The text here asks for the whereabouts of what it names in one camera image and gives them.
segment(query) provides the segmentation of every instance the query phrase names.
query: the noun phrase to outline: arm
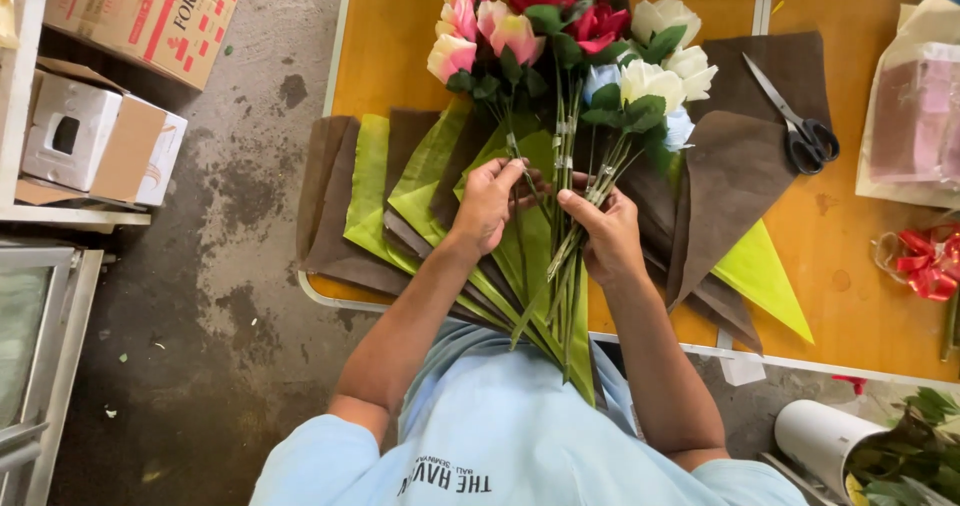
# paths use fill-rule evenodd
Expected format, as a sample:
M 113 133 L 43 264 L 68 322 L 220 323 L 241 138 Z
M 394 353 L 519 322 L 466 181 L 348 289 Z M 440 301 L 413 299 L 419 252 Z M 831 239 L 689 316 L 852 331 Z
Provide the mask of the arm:
M 506 159 L 470 173 L 453 228 L 350 354 L 328 414 L 366 427 L 377 443 L 383 440 L 466 278 L 500 242 L 510 218 L 510 189 L 522 174 L 520 161 Z M 532 200 L 527 196 L 520 204 Z
M 644 437 L 686 470 L 728 458 L 714 399 L 680 349 L 643 266 L 637 206 L 617 189 L 603 212 L 569 191 L 560 192 L 558 201 L 589 232 L 584 259 L 616 324 Z

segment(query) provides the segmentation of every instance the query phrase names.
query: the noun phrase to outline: black scissor handle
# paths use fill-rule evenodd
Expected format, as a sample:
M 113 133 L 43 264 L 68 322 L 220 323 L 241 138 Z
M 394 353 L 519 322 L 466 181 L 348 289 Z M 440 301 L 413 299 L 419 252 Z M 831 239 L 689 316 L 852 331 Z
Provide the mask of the black scissor handle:
M 810 145 L 813 146 L 821 163 L 834 161 L 840 155 L 840 143 L 837 141 L 836 135 L 820 121 L 805 119 L 803 121 L 803 131 L 812 141 Z
M 813 145 L 807 142 L 804 135 L 798 131 L 788 131 L 786 134 L 786 156 L 794 167 L 808 175 L 819 174 L 824 169 L 824 161 Z

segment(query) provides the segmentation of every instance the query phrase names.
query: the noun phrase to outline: white shelf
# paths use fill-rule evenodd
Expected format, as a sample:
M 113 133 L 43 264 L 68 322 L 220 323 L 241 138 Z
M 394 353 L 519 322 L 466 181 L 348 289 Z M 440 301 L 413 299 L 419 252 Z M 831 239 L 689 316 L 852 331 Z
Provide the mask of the white shelf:
M 150 224 L 148 214 L 20 206 L 13 202 L 45 6 L 46 0 L 14 0 L 20 47 L 17 50 L 0 48 L 0 220 Z

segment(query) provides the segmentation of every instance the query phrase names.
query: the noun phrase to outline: bouquet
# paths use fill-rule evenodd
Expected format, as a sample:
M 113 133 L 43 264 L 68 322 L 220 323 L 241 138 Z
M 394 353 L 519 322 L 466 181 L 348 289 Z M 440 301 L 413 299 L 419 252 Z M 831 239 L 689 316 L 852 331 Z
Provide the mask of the bouquet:
M 693 125 L 684 103 L 708 98 L 717 71 L 699 46 L 690 46 L 700 19 L 678 0 L 642 1 L 615 9 L 612 0 L 444 0 L 427 70 L 450 92 L 469 95 L 478 112 L 505 126 L 506 150 L 521 155 L 513 121 L 553 111 L 551 195 L 537 199 L 549 223 L 549 266 L 535 293 L 527 286 L 521 215 L 520 289 L 525 307 L 510 325 L 515 344 L 540 299 L 548 296 L 545 332 L 553 359 L 570 376 L 570 349 L 584 298 L 581 290 L 586 231 L 553 199 L 574 188 L 578 130 L 589 132 L 584 197 L 599 207 L 640 155 L 663 171 L 687 147 Z M 529 174 L 522 185 L 538 196 Z

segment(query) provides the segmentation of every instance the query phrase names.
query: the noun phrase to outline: hand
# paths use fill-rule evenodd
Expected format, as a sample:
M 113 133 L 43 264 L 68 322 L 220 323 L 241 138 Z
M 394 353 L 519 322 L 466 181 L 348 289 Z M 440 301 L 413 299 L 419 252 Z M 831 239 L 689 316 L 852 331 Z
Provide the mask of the hand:
M 511 189 L 523 176 L 526 161 L 493 159 L 474 169 L 466 177 L 463 200 L 457 218 L 453 221 L 450 236 L 475 248 L 483 256 L 497 247 L 503 237 L 503 228 L 510 220 L 514 205 Z M 538 191 L 547 186 L 539 170 L 529 170 Z M 534 195 L 525 183 L 518 184 L 517 197 L 522 209 L 536 204 Z
M 583 188 L 587 175 L 573 174 L 574 186 Z M 600 209 L 570 190 L 557 193 L 557 201 L 589 234 L 583 248 L 583 262 L 590 277 L 606 288 L 610 282 L 627 275 L 646 276 L 641 250 L 641 230 L 637 225 L 637 205 L 613 188 Z

